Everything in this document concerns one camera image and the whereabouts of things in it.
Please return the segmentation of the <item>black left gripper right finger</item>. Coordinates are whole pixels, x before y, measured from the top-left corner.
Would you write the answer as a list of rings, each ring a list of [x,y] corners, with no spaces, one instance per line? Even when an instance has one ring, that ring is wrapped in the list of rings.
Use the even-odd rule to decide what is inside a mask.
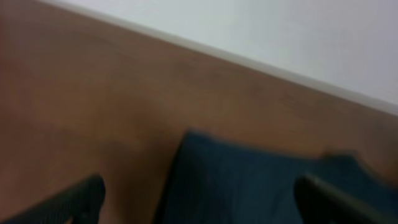
[[[294,183],[294,199],[304,224],[393,224],[397,217],[376,210],[314,175]]]

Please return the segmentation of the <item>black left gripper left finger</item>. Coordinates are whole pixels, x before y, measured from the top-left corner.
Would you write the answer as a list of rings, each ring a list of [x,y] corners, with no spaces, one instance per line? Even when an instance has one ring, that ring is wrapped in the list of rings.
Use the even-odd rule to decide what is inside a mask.
[[[102,176],[91,175],[2,224],[97,224],[105,195]]]

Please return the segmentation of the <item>navy blue garment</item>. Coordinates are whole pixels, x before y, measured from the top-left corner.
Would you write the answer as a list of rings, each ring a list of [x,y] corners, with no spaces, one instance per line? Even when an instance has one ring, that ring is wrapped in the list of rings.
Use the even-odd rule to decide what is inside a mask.
[[[302,159],[188,132],[178,145],[154,222],[302,223],[294,185],[307,174],[397,218],[397,189],[351,156]]]

